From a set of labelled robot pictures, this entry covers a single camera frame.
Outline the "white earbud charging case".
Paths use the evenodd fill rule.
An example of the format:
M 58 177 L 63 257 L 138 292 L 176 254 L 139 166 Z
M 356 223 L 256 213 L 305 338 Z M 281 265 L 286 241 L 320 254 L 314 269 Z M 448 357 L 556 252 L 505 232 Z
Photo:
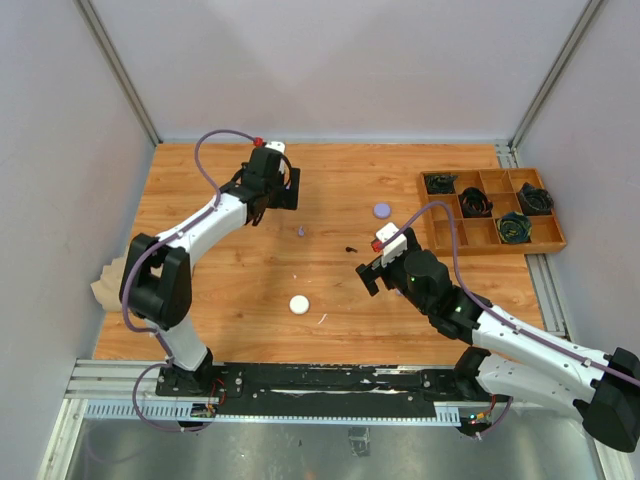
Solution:
M 310 300 L 304 295 L 295 295 L 289 301 L 289 309 L 295 315 L 304 315 L 310 309 Z

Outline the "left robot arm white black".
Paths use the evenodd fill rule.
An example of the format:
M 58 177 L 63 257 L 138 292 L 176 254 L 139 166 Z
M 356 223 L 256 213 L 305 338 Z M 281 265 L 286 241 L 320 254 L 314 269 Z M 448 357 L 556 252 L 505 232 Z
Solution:
M 211 352 L 190 316 L 192 271 L 226 236 L 259 225 L 267 210 L 298 207 L 301 170 L 291 166 L 285 150 L 276 141 L 256 146 L 204 207 L 156 236 L 139 234 L 130 243 L 119 293 L 124 323 L 158 340 L 192 395 L 207 393 L 214 383 L 214 371 L 204 365 Z

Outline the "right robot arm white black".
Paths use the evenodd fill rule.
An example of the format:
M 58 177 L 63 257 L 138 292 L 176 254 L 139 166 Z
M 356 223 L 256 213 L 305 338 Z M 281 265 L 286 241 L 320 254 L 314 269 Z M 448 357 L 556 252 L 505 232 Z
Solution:
M 426 316 L 436 331 L 467 344 L 453 375 L 455 392 L 486 392 L 556 410 L 600 443 L 632 453 L 639 444 L 639 358 L 618 347 L 587 348 L 535 328 L 454 284 L 448 267 L 392 224 L 372 243 L 381 255 L 357 267 L 370 295 L 381 280 Z

